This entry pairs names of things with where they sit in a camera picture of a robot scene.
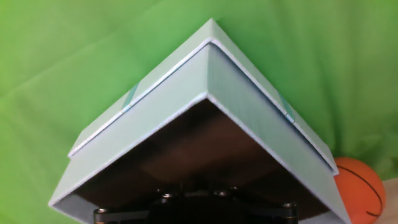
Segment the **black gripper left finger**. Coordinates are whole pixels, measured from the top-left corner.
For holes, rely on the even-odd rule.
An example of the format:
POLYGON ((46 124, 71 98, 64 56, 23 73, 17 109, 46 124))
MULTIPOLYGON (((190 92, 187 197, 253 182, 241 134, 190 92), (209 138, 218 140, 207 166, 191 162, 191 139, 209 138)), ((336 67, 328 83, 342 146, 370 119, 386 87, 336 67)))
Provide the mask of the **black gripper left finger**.
POLYGON ((184 209, 195 199, 196 191, 183 186, 157 189, 141 203, 95 209, 93 223, 181 223, 189 217, 184 209))

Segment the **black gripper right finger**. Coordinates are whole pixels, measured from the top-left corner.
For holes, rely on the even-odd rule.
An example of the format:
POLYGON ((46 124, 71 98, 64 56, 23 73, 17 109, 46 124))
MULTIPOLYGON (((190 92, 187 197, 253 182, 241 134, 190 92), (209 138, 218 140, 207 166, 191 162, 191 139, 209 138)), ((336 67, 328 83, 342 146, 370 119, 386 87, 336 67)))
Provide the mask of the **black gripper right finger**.
POLYGON ((275 223, 298 224, 295 202, 278 204, 238 187, 200 189, 195 191, 196 209, 210 223, 275 223))

